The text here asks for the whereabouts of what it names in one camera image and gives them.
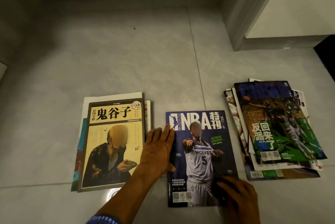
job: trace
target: book cover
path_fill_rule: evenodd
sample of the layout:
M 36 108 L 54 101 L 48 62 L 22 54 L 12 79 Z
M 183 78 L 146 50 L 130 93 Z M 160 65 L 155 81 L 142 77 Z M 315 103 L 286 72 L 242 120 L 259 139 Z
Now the book cover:
M 74 168 L 74 174 L 73 174 L 73 181 L 71 184 L 71 191 L 77 191 L 78 186 L 79 186 L 79 173 L 82 169 L 82 159 L 83 159 L 83 147 L 84 147 L 84 138 L 85 138 L 85 128 L 86 128 L 86 121 L 87 121 L 87 112 L 88 112 L 88 104 L 90 102 L 98 102 L 99 100 L 112 100 L 115 99 L 115 95 L 110 95 L 110 96 L 102 96 L 102 97 L 86 97 L 84 99 L 84 104 L 83 104 L 83 117 L 82 118 L 82 123 L 80 124 L 80 135 L 79 135 L 79 141 L 78 141 L 78 147 L 77 147 L 77 155 L 76 155 L 76 162 L 75 162 L 75 168 Z M 149 100 L 144 101 L 145 105 L 145 134 L 148 133 L 149 130 L 152 129 L 151 127 L 151 102 Z
M 167 112 L 166 123 L 176 131 L 169 172 L 169 207 L 226 205 L 216 181 L 238 177 L 225 112 Z
M 326 159 L 287 81 L 234 84 L 258 163 Z
M 145 123 L 142 93 L 89 103 L 78 192 L 121 187 L 140 161 Z
M 254 162 L 251 159 L 251 154 L 248 152 L 248 146 L 245 146 L 243 133 L 240 132 L 239 128 L 241 128 L 241 121 L 238 116 L 236 100 L 234 98 L 232 89 L 227 89 L 225 92 L 226 100 L 229 105 L 229 109 L 232 113 L 234 123 L 236 126 L 236 130 L 238 133 L 238 138 L 241 146 L 241 154 L 242 160 L 245 168 L 245 174 L 249 181 L 264 181 L 264 180 L 279 180 L 279 179 L 301 179 L 301 178 L 316 178 L 320 177 L 316 170 L 312 170 L 309 168 L 290 168 L 290 169 L 279 169 L 278 164 L 270 164 L 270 165 L 262 165 Z

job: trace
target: tile grout line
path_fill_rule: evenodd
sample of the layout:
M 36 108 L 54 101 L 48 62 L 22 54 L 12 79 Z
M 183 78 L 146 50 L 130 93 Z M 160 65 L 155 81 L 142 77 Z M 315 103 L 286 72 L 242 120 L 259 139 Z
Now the tile grout line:
M 204 90 L 202 89 L 202 82 L 201 82 L 201 76 L 200 76 L 200 70 L 199 70 L 199 64 L 198 64 L 198 58 L 197 58 L 197 51 L 195 50 L 195 44 L 194 44 L 194 38 L 193 38 L 193 32 L 192 32 L 192 27 L 191 27 L 191 19 L 190 19 L 190 14 L 188 12 L 188 7 L 186 7 L 187 11 L 187 16 L 189 18 L 189 24 L 190 24 L 190 30 L 191 30 L 191 36 L 192 36 L 192 42 L 193 42 L 193 48 L 194 48 L 194 54 L 195 54 L 195 61 L 197 62 L 197 68 L 198 68 L 198 74 L 199 74 L 199 81 L 200 81 L 200 87 L 201 87 L 201 93 L 202 93 L 202 99 L 204 101 L 204 107 L 206 109 L 206 103 L 205 103 L 205 96 L 204 96 Z
M 13 186 L 3 186 L 3 187 L 0 187 L 0 189 L 26 188 L 26 187 L 51 186 L 51 185 L 65 185 L 65 184 L 72 184 L 72 182 L 43 183 L 43 184 L 30 184 L 30 185 L 13 185 Z

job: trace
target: blue magazine cover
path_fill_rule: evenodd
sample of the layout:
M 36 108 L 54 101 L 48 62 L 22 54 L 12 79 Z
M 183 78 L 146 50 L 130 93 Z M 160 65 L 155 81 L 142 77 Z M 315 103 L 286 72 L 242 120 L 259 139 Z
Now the blue magazine cover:
M 166 112 L 166 123 L 176 132 L 169 172 L 169 207 L 225 206 L 225 193 L 216 181 L 238 177 L 225 112 Z

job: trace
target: wristband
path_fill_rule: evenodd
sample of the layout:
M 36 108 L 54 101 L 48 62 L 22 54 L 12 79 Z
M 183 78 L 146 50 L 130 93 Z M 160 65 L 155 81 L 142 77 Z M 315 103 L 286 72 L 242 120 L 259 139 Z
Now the wristband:
M 119 220 L 111 215 L 99 214 L 97 216 L 93 216 L 86 222 L 86 224 L 91 223 L 102 223 L 102 224 L 120 224 Z

